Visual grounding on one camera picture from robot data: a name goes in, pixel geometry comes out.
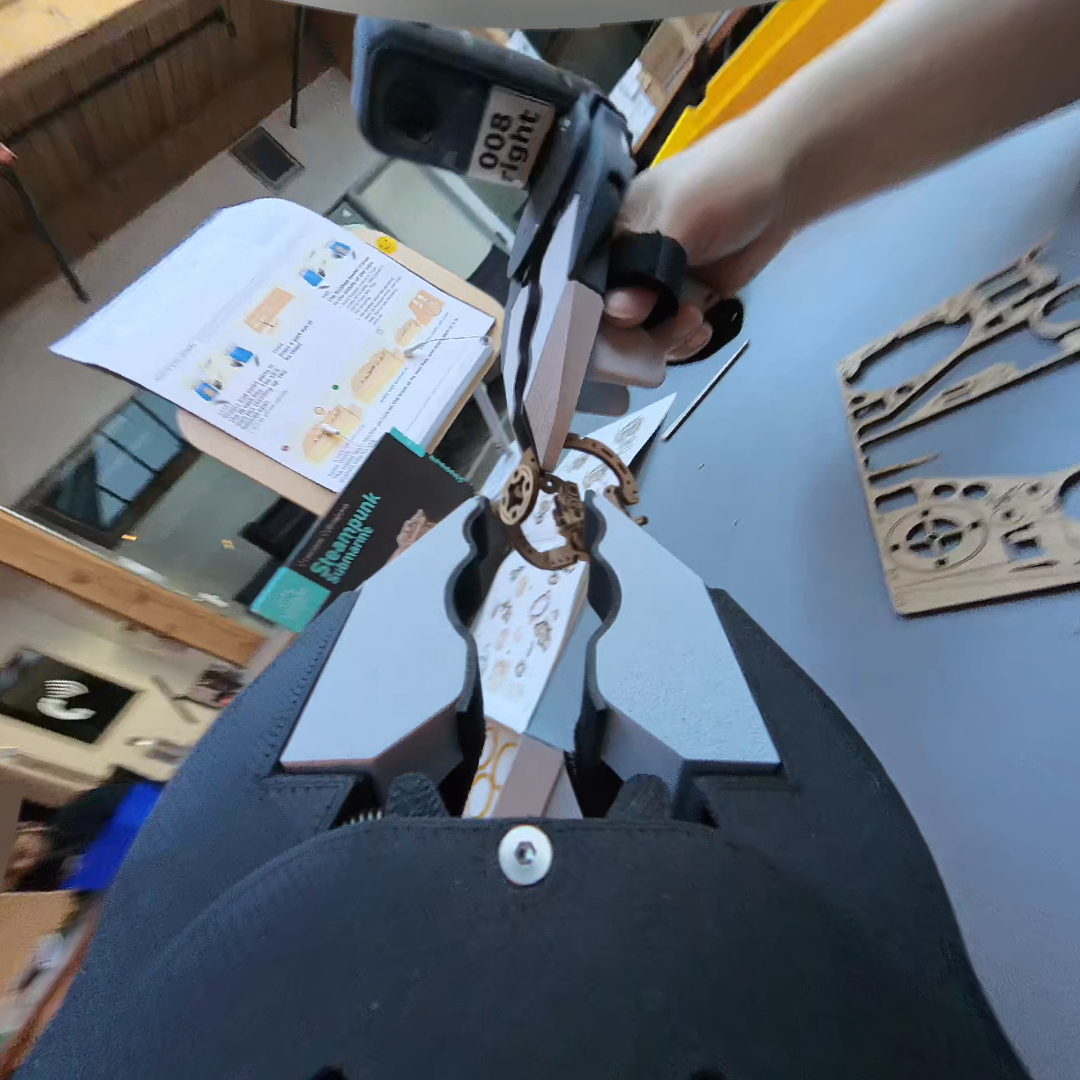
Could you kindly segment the black and teal kit box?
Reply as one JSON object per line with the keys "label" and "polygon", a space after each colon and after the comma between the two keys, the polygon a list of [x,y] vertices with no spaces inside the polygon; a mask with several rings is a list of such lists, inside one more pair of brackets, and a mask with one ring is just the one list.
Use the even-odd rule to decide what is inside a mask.
{"label": "black and teal kit box", "polygon": [[300,632],[473,496],[451,467],[392,429],[249,603],[249,612]]}

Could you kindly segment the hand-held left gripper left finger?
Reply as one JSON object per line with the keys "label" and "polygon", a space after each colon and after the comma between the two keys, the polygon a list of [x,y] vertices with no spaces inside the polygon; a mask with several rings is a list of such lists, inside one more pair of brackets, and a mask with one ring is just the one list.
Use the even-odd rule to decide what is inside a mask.
{"label": "hand-held left gripper left finger", "polygon": [[281,751],[284,771],[448,777],[464,762],[476,661],[453,588],[480,555],[487,509],[465,501],[357,589]]}

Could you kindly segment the small wooden model assembly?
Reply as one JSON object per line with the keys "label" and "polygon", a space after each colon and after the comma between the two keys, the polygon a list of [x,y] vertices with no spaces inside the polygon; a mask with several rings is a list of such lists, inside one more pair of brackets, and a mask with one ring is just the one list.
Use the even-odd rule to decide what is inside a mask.
{"label": "small wooden model assembly", "polygon": [[[583,453],[615,473],[615,485],[604,490],[605,498],[617,509],[631,515],[631,508],[640,502],[640,488],[627,465],[618,455],[597,438],[582,438],[568,434],[564,449]],[[541,551],[523,532],[523,523],[534,512],[542,494],[553,500],[552,513],[561,546]],[[500,521],[507,541],[523,561],[546,572],[559,572],[575,563],[588,563],[586,507],[580,488],[571,480],[561,480],[553,472],[542,470],[534,451],[524,453],[492,504],[492,516]]]}

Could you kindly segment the light wooden beam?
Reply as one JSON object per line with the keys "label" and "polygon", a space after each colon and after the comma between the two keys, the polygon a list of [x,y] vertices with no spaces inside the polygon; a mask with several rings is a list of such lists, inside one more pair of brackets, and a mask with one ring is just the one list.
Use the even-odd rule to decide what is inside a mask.
{"label": "light wooden beam", "polygon": [[264,646],[257,629],[133,573],[6,507],[1,510],[1,562],[103,613],[239,667]]}

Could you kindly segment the cardboard box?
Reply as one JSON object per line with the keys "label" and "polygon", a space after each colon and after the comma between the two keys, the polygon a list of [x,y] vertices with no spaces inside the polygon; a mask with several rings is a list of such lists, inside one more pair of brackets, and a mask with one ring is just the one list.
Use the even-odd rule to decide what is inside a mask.
{"label": "cardboard box", "polygon": [[748,13],[747,6],[735,6],[658,23],[640,55],[607,94],[627,123],[635,156],[661,135],[678,103],[708,80],[710,64]]}

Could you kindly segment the laser-cut wooden parts sheet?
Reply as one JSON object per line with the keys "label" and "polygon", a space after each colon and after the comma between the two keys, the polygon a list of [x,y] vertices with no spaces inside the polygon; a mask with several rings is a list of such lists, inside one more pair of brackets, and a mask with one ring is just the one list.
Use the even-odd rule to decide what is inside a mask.
{"label": "laser-cut wooden parts sheet", "polygon": [[[1078,276],[1065,280],[1045,249],[1038,243],[839,364],[858,477],[897,615],[1078,588],[1078,519],[1065,507],[1076,463],[1043,474],[934,476],[928,468],[940,450],[874,461],[897,438],[1078,364],[1078,319],[1054,315],[1078,295]],[[936,330],[964,337],[897,384],[862,384],[878,362]]]}

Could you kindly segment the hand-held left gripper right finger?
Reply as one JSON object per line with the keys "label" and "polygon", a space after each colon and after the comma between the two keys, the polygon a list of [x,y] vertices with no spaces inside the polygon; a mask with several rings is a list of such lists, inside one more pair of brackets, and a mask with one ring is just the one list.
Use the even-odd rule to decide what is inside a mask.
{"label": "hand-held left gripper right finger", "polygon": [[588,642],[580,764],[669,789],[771,775],[781,756],[704,581],[615,507],[586,503]]}

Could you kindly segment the floor vent grille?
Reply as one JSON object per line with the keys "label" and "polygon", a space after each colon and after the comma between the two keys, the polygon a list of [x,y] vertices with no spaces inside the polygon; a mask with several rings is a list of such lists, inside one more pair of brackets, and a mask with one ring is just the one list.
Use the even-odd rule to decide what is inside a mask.
{"label": "floor vent grille", "polygon": [[262,125],[249,129],[229,148],[229,154],[273,194],[303,174],[303,163]]}

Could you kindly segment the brown wooden counter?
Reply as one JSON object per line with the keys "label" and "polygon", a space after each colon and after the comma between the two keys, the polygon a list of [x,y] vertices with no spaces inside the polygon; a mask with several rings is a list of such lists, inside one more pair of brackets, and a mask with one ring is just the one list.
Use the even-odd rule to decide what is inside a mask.
{"label": "brown wooden counter", "polygon": [[318,75],[354,17],[265,1],[1,3],[1,308],[75,264]]}

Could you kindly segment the blue object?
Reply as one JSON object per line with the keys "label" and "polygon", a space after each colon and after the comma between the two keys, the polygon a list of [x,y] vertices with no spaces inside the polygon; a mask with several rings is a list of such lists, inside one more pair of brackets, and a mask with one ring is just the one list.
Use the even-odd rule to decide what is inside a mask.
{"label": "blue object", "polygon": [[141,781],[122,785],[114,807],[89,836],[87,843],[70,862],[60,889],[76,893],[102,893],[114,882],[129,850],[156,809],[164,785]]}

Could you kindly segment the model assembly booklet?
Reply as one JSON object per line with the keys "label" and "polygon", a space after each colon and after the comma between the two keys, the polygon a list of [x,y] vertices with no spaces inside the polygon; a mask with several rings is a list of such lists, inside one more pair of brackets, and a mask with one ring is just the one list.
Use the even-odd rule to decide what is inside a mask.
{"label": "model assembly booklet", "polygon": [[[616,418],[591,433],[631,465],[653,438],[669,415],[676,394]],[[603,496],[617,476],[600,459],[567,451],[555,473],[586,492]],[[538,550],[558,546],[563,538],[554,517],[554,496],[538,495],[524,534]],[[532,721],[565,642],[588,595],[588,564],[558,570],[541,569],[511,551],[492,579],[483,608],[473,623],[480,653],[481,692],[487,723],[523,734]]]}

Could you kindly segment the black sign with white logo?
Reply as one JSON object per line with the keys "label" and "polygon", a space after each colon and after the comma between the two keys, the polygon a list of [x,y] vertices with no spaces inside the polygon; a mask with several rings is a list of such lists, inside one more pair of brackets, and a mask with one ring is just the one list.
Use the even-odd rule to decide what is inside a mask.
{"label": "black sign with white logo", "polygon": [[97,743],[139,693],[30,649],[2,661],[2,717],[80,744]]}

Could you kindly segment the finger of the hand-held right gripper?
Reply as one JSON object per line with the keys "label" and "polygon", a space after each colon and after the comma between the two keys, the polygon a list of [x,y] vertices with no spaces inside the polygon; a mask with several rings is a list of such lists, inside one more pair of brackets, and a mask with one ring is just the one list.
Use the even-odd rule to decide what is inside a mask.
{"label": "finger of the hand-held right gripper", "polygon": [[532,365],[534,325],[542,288],[539,268],[553,229],[552,203],[532,191],[519,216],[507,264],[507,318],[502,332],[502,384],[507,417],[516,438],[534,438],[525,417],[525,384]]}
{"label": "finger of the hand-held right gripper", "polygon": [[553,471],[561,460],[600,329],[600,292],[572,278],[580,201],[573,195],[562,210],[539,269],[524,418],[542,471]]}

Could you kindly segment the yellow plastic bin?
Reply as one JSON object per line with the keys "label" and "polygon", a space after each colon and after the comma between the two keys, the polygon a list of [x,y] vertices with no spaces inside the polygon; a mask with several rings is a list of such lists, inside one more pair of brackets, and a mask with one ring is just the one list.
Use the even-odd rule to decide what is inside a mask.
{"label": "yellow plastic bin", "polygon": [[882,5],[880,1],[778,3],[710,79],[703,100],[681,113],[654,164],[681,154],[715,129],[746,114]]}

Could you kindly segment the person's right forearm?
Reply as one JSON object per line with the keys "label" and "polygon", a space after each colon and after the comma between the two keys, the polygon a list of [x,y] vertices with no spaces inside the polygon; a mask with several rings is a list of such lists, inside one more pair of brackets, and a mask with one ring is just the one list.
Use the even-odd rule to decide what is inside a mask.
{"label": "person's right forearm", "polygon": [[779,249],[1079,96],[1077,1],[887,2],[755,110]]}

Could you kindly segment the person's right hand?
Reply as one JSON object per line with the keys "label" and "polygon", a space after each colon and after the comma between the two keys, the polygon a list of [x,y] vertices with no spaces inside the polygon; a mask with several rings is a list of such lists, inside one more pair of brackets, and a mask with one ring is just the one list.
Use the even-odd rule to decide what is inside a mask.
{"label": "person's right hand", "polygon": [[705,311],[735,299],[797,231],[789,185],[796,149],[785,124],[744,114],[629,187],[616,232],[669,237],[687,258],[681,307],[654,330],[666,362],[702,350],[713,333]]}

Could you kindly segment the white box with yellow rings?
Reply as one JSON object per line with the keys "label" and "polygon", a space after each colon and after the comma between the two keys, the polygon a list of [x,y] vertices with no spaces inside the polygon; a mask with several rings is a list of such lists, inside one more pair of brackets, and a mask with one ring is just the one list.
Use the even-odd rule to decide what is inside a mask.
{"label": "white box with yellow rings", "polygon": [[487,723],[478,770],[461,816],[546,816],[563,770],[562,750],[503,724]]}

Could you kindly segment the open white instruction manual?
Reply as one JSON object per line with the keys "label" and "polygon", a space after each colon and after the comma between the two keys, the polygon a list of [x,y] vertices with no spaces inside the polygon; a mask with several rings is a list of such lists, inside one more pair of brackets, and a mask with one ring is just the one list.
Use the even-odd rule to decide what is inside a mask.
{"label": "open white instruction manual", "polygon": [[379,438],[424,446],[494,319],[283,199],[219,210],[49,348],[341,492]]}

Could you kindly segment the dark framed window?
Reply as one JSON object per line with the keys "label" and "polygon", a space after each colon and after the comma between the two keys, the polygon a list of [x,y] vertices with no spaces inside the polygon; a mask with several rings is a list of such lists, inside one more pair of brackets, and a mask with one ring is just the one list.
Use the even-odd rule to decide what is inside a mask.
{"label": "dark framed window", "polygon": [[114,550],[195,465],[175,405],[139,390],[51,465],[15,511],[90,546]]}

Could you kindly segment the thin flat stick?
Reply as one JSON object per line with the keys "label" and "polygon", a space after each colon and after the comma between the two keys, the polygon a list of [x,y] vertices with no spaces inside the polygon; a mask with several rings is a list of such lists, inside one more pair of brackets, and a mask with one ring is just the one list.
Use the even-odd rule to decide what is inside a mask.
{"label": "thin flat stick", "polygon": [[701,391],[696,395],[687,407],[678,415],[678,417],[663,431],[661,435],[662,442],[667,443],[671,438],[674,438],[676,433],[681,431],[681,428],[688,422],[688,420],[696,414],[700,406],[708,399],[714,390],[723,382],[723,378],[727,376],[728,372],[731,372],[735,366],[740,357],[743,357],[746,351],[750,350],[750,339],[743,341],[735,348],[735,352],[731,357],[728,357],[723,362],[721,367],[718,372],[715,372],[713,377],[708,379],[708,383],[704,384]]}

